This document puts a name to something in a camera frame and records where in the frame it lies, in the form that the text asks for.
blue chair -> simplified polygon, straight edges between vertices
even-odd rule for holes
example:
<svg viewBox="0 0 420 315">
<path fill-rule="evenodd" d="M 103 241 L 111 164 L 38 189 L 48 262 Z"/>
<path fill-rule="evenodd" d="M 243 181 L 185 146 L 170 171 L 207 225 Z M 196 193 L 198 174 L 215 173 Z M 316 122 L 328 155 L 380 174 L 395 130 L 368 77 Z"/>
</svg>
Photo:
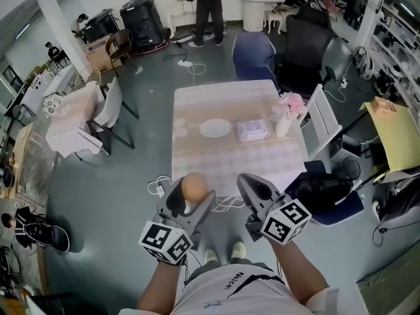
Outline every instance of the blue chair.
<svg viewBox="0 0 420 315">
<path fill-rule="evenodd" d="M 310 173 L 327 173 L 322 161 L 311 161 L 304 164 Z M 333 226 L 350 219 L 363 212 L 364 206 L 357 192 L 353 191 L 344 201 L 336 205 L 334 209 L 312 215 L 312 222 L 321 226 Z"/>
<path fill-rule="evenodd" d="M 240 33 L 235 38 L 232 51 L 237 81 L 269 79 L 278 90 L 276 77 L 268 67 L 276 50 L 265 33 Z"/>
</svg>

bag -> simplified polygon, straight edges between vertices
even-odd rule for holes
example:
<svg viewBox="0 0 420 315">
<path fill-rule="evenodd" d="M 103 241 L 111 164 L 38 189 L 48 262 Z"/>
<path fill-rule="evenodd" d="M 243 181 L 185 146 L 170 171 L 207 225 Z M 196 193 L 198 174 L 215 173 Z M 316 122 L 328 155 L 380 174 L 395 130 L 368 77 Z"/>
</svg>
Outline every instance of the bag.
<svg viewBox="0 0 420 315">
<path fill-rule="evenodd" d="M 285 190 L 313 215 L 335 208 L 353 189 L 353 181 L 326 173 L 301 173 Z"/>
</svg>

black speaker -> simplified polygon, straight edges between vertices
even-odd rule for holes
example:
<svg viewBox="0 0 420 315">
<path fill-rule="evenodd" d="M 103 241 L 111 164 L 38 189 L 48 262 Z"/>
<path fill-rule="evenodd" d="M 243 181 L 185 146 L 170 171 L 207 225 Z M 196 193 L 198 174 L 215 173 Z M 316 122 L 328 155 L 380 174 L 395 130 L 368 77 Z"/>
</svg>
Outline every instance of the black speaker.
<svg viewBox="0 0 420 315">
<path fill-rule="evenodd" d="M 154 0 L 130 0 L 119 13 L 124 26 L 133 32 L 133 48 L 138 52 L 158 49 L 166 44 L 167 31 Z"/>
<path fill-rule="evenodd" d="M 104 9 L 99 14 L 92 17 L 86 26 L 81 30 L 89 43 L 108 34 L 118 32 L 119 28 L 112 15 L 112 9 Z"/>
</svg>

shoe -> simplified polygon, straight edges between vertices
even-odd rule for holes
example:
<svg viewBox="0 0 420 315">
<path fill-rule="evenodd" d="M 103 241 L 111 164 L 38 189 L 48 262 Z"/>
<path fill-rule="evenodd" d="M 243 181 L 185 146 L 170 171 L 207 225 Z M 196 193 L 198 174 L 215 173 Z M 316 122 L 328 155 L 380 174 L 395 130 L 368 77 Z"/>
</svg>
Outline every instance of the shoe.
<svg viewBox="0 0 420 315">
<path fill-rule="evenodd" d="M 209 261 L 219 261 L 216 252 L 212 249 L 206 249 L 204 252 L 204 262 L 207 264 Z"/>
<path fill-rule="evenodd" d="M 377 218 L 378 222 L 381 222 L 381 205 L 378 201 L 373 201 L 372 203 L 373 214 Z"/>
<path fill-rule="evenodd" d="M 189 42 L 188 46 L 192 47 L 192 48 L 202 48 L 202 47 L 204 47 L 204 45 L 196 45 L 194 42 Z"/>
<path fill-rule="evenodd" d="M 234 248 L 232 250 L 232 255 L 230 256 L 231 259 L 233 258 L 239 258 L 239 259 L 243 259 L 245 258 L 245 254 L 246 254 L 246 248 L 245 248 L 245 244 L 242 241 L 238 241 L 235 245 Z"/>
<path fill-rule="evenodd" d="M 216 47 L 220 47 L 224 43 L 224 39 L 220 43 L 216 43 Z"/>
</svg>

white plate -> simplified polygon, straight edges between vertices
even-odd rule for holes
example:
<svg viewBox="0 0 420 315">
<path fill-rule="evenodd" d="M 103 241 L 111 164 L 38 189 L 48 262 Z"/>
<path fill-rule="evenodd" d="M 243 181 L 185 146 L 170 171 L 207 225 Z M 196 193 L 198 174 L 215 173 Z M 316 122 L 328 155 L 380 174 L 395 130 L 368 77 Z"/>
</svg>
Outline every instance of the white plate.
<svg viewBox="0 0 420 315">
<path fill-rule="evenodd" d="M 229 121 L 224 119 L 211 119 L 199 126 L 199 132 L 206 138 L 221 138 L 232 129 Z"/>
</svg>

